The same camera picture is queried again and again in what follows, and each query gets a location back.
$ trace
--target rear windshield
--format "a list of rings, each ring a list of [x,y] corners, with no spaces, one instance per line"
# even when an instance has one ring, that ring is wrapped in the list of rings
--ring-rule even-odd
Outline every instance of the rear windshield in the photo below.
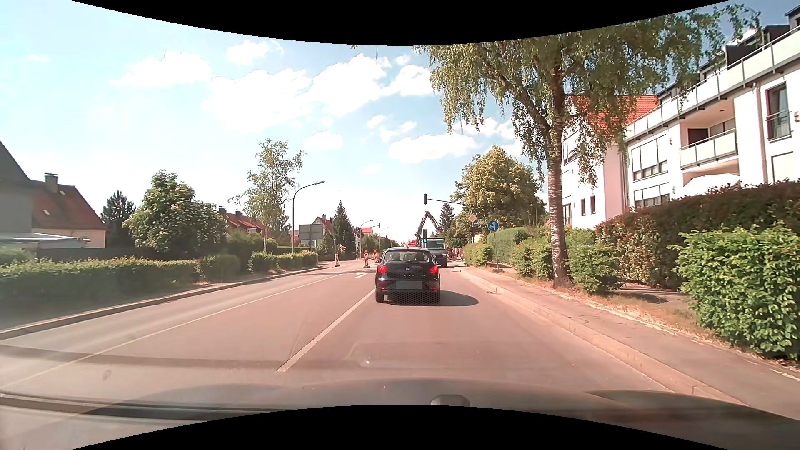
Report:
[[[428,247],[428,248],[444,248],[445,247],[445,241],[429,240],[428,242],[425,243],[425,247]]]
[[[429,263],[430,254],[427,251],[392,250],[383,257],[384,263]]]

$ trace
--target license plate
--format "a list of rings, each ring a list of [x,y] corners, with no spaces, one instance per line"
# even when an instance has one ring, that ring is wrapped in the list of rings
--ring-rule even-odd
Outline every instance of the license plate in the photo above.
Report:
[[[394,287],[398,290],[421,290],[422,289],[422,281],[397,281],[394,283]]]

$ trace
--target balcony railing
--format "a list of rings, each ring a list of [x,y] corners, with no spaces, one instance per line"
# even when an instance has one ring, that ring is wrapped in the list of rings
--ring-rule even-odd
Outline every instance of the balcony railing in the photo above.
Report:
[[[758,50],[729,65],[694,85],[682,104],[679,98],[672,98],[656,106],[647,115],[626,128],[626,137],[639,135],[660,123],[673,119],[698,104],[716,97],[731,87],[738,86],[776,64],[800,54],[800,26],[767,43]]]
[[[766,116],[766,135],[768,139],[778,139],[790,134],[788,110]]]
[[[681,168],[698,166],[708,161],[736,155],[736,129],[681,147]]]

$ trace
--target car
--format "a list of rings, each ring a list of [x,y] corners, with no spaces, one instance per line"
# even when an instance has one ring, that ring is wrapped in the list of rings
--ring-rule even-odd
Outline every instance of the car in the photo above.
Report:
[[[430,251],[436,265],[447,269],[447,247],[444,239],[427,238],[422,241],[422,246]]]
[[[375,301],[397,294],[421,295],[434,302],[442,298],[439,266],[426,248],[392,247],[375,269]]]

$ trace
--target white lane marking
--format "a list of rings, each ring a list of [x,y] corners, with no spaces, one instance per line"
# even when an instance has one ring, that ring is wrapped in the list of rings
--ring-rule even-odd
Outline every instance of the white lane marking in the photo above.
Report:
[[[355,304],[355,305],[351,306],[351,307],[350,307],[350,309],[348,309],[347,311],[345,311],[345,313],[344,313],[344,314],[340,315],[338,319],[334,320],[334,322],[333,322],[332,324],[328,325],[328,328],[326,328],[326,329],[322,330],[322,332],[321,332],[321,333],[319,333],[319,334],[317,335],[317,337],[313,338],[313,339],[311,340],[311,342],[309,342],[308,344],[306,344],[306,346],[305,346],[305,347],[303,347],[303,348],[301,348],[299,352],[295,353],[295,354],[294,354],[294,355],[293,355],[291,358],[289,358],[289,360],[288,360],[288,361],[286,361],[286,362],[285,362],[285,363],[284,363],[284,364],[283,364],[281,367],[279,367],[279,368],[278,368],[278,370],[277,370],[276,372],[286,372],[286,371],[287,371],[287,370],[289,370],[289,369],[290,369],[292,366],[294,366],[294,363],[298,362],[298,360],[300,360],[300,358],[302,358],[302,357],[303,357],[303,355],[305,355],[306,353],[308,353],[308,351],[309,351],[309,350],[311,350],[311,348],[312,348],[314,345],[316,345],[316,344],[317,344],[317,342],[319,342],[320,340],[322,340],[322,338],[324,338],[324,337],[325,337],[325,335],[327,335],[328,333],[330,333],[330,331],[331,331],[331,330],[333,330],[333,329],[334,329],[334,327],[336,327],[337,325],[339,325],[339,324],[340,324],[340,323],[341,323],[341,322],[342,322],[342,321],[343,321],[343,320],[344,320],[344,319],[345,319],[345,318],[346,318],[348,315],[350,315],[350,313],[351,313],[351,312],[355,311],[355,308],[357,308],[357,307],[358,307],[358,305],[360,305],[361,303],[364,303],[364,301],[365,301],[365,300],[367,300],[367,299],[369,299],[369,298],[370,298],[370,297],[371,297],[371,296],[372,296],[374,293],[375,293],[375,290],[373,289],[372,291],[370,291],[370,293],[369,293],[369,294],[367,294],[367,295],[364,295],[364,296],[363,296],[363,297],[362,297],[362,298],[361,298],[361,299],[360,299],[358,302],[356,302],[356,304]]]
[[[67,366],[67,365],[70,365],[70,364],[73,364],[73,363],[79,363],[79,362],[81,362],[81,361],[83,361],[83,360],[88,360],[89,358],[91,358],[91,357],[93,357],[93,356],[101,355],[102,353],[110,352],[110,351],[112,351],[112,350],[115,350],[115,349],[117,349],[117,348],[120,348],[120,347],[122,347],[122,346],[125,346],[125,345],[127,345],[127,344],[132,344],[132,343],[134,343],[134,342],[136,342],[136,341],[143,340],[143,339],[146,339],[146,338],[149,338],[149,337],[155,336],[155,335],[159,335],[159,334],[161,334],[161,333],[163,333],[163,332],[165,332],[165,331],[174,330],[175,328],[182,327],[182,326],[184,326],[184,325],[188,325],[189,323],[193,323],[193,322],[197,322],[198,320],[203,320],[203,319],[209,318],[209,317],[211,317],[212,315],[221,314],[221,313],[223,313],[223,312],[230,311],[230,310],[232,310],[232,309],[236,309],[236,308],[238,308],[238,307],[243,307],[243,306],[245,306],[245,305],[249,305],[249,304],[251,304],[251,303],[258,302],[258,301],[260,301],[260,300],[269,299],[270,297],[275,297],[276,295],[285,294],[285,293],[287,293],[287,292],[289,292],[289,291],[293,291],[293,290],[295,290],[295,289],[299,289],[299,288],[301,288],[301,287],[310,286],[311,284],[320,283],[320,282],[322,282],[322,281],[326,281],[326,280],[328,280],[328,279],[331,279],[331,278],[336,278],[337,276],[340,276],[340,275],[345,275],[346,273],[347,273],[347,272],[342,272],[342,273],[340,273],[340,274],[337,274],[337,275],[332,275],[332,276],[329,276],[328,278],[318,279],[317,281],[312,281],[311,283],[306,283],[306,284],[303,284],[303,285],[301,285],[301,286],[292,287],[291,289],[286,289],[285,291],[275,292],[274,294],[270,294],[270,295],[268,295],[268,296],[266,296],[266,297],[261,297],[261,298],[259,298],[259,299],[251,300],[251,301],[249,301],[249,302],[242,303],[242,304],[239,304],[239,305],[236,305],[236,306],[233,306],[233,307],[229,307],[229,308],[227,308],[227,309],[223,309],[223,310],[221,310],[221,311],[212,312],[211,314],[204,315],[203,317],[198,317],[197,319],[192,319],[192,320],[189,320],[188,322],[179,323],[178,325],[173,325],[172,327],[168,327],[168,328],[164,328],[163,330],[159,330],[159,331],[152,332],[152,333],[150,333],[149,335],[144,335],[144,336],[138,337],[138,338],[136,338],[136,339],[134,339],[134,340],[129,340],[129,341],[123,342],[122,344],[117,344],[117,345],[114,345],[113,347],[109,347],[109,348],[107,348],[107,349],[105,349],[105,350],[101,350],[100,352],[95,352],[95,353],[92,353],[91,355],[82,356],[81,358],[78,358],[78,359],[76,359],[76,360],[67,361],[67,362],[65,362],[64,364],[60,364],[60,365],[58,365],[58,366],[55,366],[55,367],[52,367],[52,368],[49,368],[49,369],[43,370],[43,371],[41,371],[41,372],[34,373],[33,375],[26,376],[25,378],[22,378],[22,379],[20,379],[20,380],[12,381],[11,383],[4,384],[4,385],[0,386],[0,389],[6,389],[6,388],[8,388],[9,386],[14,386],[15,384],[19,384],[19,383],[21,383],[21,382],[23,382],[23,381],[30,380],[31,378],[35,378],[35,377],[37,377],[37,376],[44,375],[44,374],[46,374],[46,373],[48,373],[48,372],[52,372],[52,371],[54,371],[54,370],[56,370],[56,369],[63,368],[64,366]]]

